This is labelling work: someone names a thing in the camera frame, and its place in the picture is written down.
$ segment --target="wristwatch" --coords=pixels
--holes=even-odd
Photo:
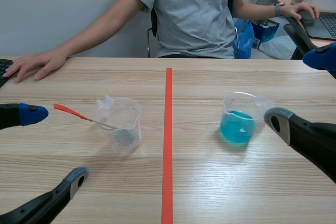
[[[276,5],[275,5],[275,15],[276,15],[277,17],[282,16],[282,15],[281,15],[281,7],[282,7],[282,6],[285,6],[285,5],[286,5],[285,3],[279,3],[279,4],[276,4]]]

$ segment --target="wooden table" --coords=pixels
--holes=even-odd
[[[278,3],[285,3],[286,5],[290,5],[290,2],[292,0],[277,0]],[[303,28],[303,25],[301,22],[298,22],[302,28],[302,32],[306,34],[306,31],[304,30]],[[315,47],[324,47],[326,45],[329,45],[331,43],[333,43],[334,41],[332,40],[325,40],[325,39],[312,39],[310,38],[312,44],[315,46]]]
[[[311,121],[335,123],[335,80],[301,61],[73,58],[42,81],[0,89],[0,103],[45,106],[50,116],[0,132],[0,213],[53,189],[73,168],[91,177],[53,223],[161,223],[165,70],[173,68],[174,223],[334,224],[336,185],[260,127],[246,149],[218,137],[222,98],[266,94]],[[93,115],[96,99],[142,106],[142,142],[117,153],[100,129],[55,111]]]

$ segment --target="person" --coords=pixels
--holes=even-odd
[[[267,19],[276,16],[274,6],[260,6],[234,1],[234,14],[241,19]],[[233,58],[234,23],[229,13],[228,0],[117,0],[117,2],[90,26],[69,41],[54,49],[15,60],[3,75],[9,77],[18,71],[17,81],[34,68],[41,68],[36,79],[65,64],[66,58],[93,48],[114,36],[140,10],[158,15],[158,57],[167,55]],[[301,3],[281,7],[281,14],[301,19],[300,11],[307,10],[313,18],[319,17],[315,4]]]

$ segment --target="blue bag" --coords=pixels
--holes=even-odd
[[[239,41],[240,41],[240,51],[237,59],[250,59],[251,51],[254,42],[254,32],[251,22],[238,19],[235,23],[235,27],[238,29]],[[233,49],[235,53],[237,52],[237,40],[233,41]]]

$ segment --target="measuring cup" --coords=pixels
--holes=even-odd
[[[220,131],[232,143],[247,143],[272,107],[274,103],[266,95],[232,93],[224,98]]]
[[[116,129],[100,125],[109,142],[126,151],[135,148],[141,141],[140,105],[128,98],[105,97],[105,102],[97,100],[96,121],[111,125]]]

